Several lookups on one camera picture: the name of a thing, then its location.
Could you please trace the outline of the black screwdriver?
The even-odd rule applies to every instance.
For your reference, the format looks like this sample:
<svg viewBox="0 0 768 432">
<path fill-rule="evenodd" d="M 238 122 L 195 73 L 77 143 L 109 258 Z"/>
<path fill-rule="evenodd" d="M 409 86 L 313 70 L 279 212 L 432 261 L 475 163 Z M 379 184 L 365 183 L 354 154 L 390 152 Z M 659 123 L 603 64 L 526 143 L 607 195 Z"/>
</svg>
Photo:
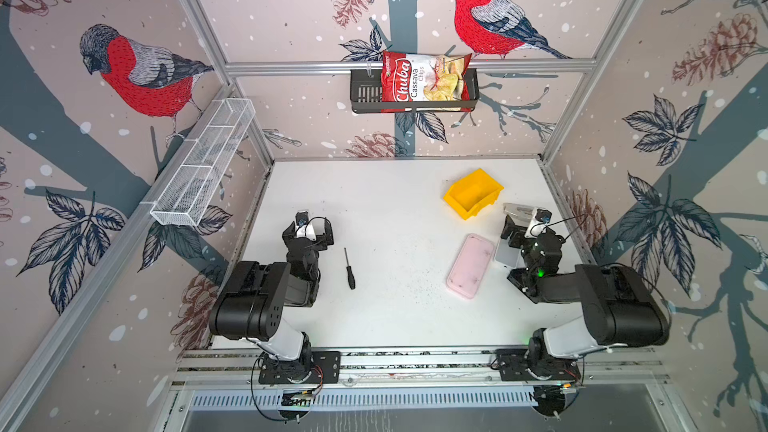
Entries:
<svg viewBox="0 0 768 432">
<path fill-rule="evenodd" d="M 345 257 L 345 270 L 346 270 L 346 277 L 347 277 L 347 283 L 351 290 L 356 289 L 356 279 L 354 276 L 353 268 L 349 261 L 349 255 L 347 248 L 344 248 L 344 257 Z"/>
</svg>

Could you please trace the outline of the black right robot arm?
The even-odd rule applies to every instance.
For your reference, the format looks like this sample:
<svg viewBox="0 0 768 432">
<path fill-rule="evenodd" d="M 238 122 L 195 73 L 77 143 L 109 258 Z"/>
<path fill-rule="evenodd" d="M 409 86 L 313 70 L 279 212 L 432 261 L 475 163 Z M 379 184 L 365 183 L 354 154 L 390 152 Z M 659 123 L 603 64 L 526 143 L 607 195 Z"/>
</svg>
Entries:
<svg viewBox="0 0 768 432">
<path fill-rule="evenodd" d="M 561 273 L 565 238 L 546 220 L 524 226 L 508 214 L 497 253 L 512 261 L 507 280 L 535 304 L 578 303 L 581 315 L 536 330 L 526 349 L 499 349 L 492 363 L 504 381 L 577 381 L 577 361 L 612 347 L 643 348 L 668 341 L 670 320 L 633 268 L 577 264 Z"/>
</svg>

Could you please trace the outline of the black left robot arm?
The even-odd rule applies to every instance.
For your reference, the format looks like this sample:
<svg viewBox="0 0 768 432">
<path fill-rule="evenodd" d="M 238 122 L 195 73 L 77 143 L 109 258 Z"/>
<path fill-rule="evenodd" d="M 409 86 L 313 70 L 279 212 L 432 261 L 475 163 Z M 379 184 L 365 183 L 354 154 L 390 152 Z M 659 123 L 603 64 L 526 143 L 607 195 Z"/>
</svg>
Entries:
<svg viewBox="0 0 768 432">
<path fill-rule="evenodd" d="M 209 329 L 261 350 L 255 365 L 261 385 L 336 384 L 340 354 L 315 351 L 309 335 L 283 318 L 286 307 L 314 305 L 321 281 L 319 254 L 334 244 L 332 225 L 325 217 L 300 211 L 282 240 L 284 261 L 237 263 L 212 307 Z"/>
</svg>

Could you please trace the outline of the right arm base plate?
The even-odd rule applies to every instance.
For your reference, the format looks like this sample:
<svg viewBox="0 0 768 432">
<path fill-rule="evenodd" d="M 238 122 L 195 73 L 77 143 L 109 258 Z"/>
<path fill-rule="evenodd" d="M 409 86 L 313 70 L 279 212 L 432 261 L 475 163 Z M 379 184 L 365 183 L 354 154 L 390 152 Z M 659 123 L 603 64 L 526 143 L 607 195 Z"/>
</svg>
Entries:
<svg viewBox="0 0 768 432">
<path fill-rule="evenodd" d="M 580 382 L 581 372 L 575 359 L 555 358 L 544 353 L 532 358 L 528 349 L 497 349 L 490 364 L 502 382 L 556 381 Z"/>
</svg>

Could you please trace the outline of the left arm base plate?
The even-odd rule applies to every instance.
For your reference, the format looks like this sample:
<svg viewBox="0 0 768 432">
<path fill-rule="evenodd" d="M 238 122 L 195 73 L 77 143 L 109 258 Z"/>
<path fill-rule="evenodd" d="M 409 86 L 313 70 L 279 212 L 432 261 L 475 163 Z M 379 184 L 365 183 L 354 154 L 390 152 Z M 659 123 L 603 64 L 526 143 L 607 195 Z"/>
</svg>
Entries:
<svg viewBox="0 0 768 432">
<path fill-rule="evenodd" d="M 260 385 L 336 384 L 341 368 L 339 351 L 312 350 L 293 361 L 265 355 L 256 366 Z"/>
</svg>

